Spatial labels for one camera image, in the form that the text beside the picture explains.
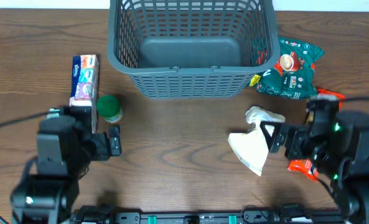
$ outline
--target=yellow label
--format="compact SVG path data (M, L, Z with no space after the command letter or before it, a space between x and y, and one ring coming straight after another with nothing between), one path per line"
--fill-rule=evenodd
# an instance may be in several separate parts
M251 79L251 83L249 84L249 86L256 85L260 81L260 78L261 78L260 75L254 75L253 78Z

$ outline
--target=white wall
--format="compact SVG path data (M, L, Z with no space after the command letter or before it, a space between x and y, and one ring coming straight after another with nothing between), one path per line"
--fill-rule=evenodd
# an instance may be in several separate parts
M277 11L369 12L369 0L273 0ZM108 9L110 0L0 0L0 8Z

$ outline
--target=tissue box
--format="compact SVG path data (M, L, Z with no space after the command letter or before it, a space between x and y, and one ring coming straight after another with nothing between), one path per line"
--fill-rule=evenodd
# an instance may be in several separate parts
M91 131L97 127L97 86L99 63L96 55L75 55L72 60L70 106L91 106Z

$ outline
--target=green connector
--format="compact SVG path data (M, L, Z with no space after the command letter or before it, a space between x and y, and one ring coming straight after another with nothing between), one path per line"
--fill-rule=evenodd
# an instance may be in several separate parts
M236 215L228 216L228 224L236 224Z
M156 216L148 217L148 224L157 224L157 217Z

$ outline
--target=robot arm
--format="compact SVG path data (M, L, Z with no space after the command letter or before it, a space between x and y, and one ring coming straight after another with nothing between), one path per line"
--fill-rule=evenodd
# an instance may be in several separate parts
M262 122L271 153L285 146L288 159L310 159L332 181L332 197L344 218L369 223L369 114L339 112L339 101L310 101L313 122L303 126ZM270 136L267 125L274 126Z
M24 173L11 194L13 223L61 223L70 218L79 194L78 180L91 161L121 154L119 126L91 133L91 108L67 107L40 123L36 175Z

